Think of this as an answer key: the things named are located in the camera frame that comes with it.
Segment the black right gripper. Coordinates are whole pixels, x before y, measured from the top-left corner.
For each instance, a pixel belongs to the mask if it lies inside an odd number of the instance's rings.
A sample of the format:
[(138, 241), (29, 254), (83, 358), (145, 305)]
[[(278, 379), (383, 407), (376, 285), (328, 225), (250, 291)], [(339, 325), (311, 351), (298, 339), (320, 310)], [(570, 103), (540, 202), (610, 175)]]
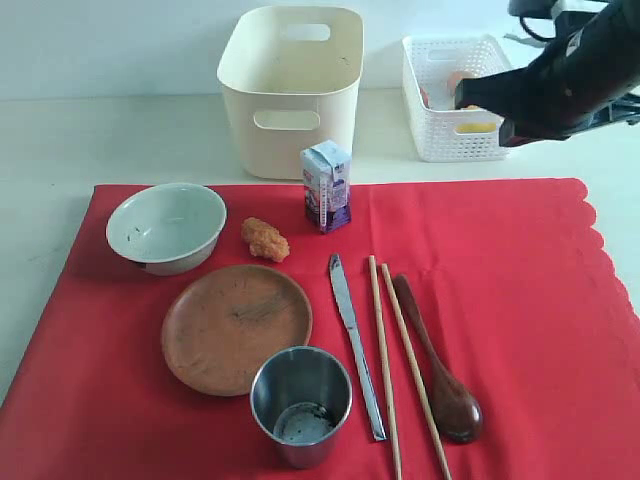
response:
[[(523, 72), (521, 117), (504, 119), (499, 146), (514, 148), (615, 123), (639, 123), (639, 3), (565, 1), (553, 20), (555, 38)], [(454, 105), (506, 111), (522, 83), (521, 72), (464, 78)]]

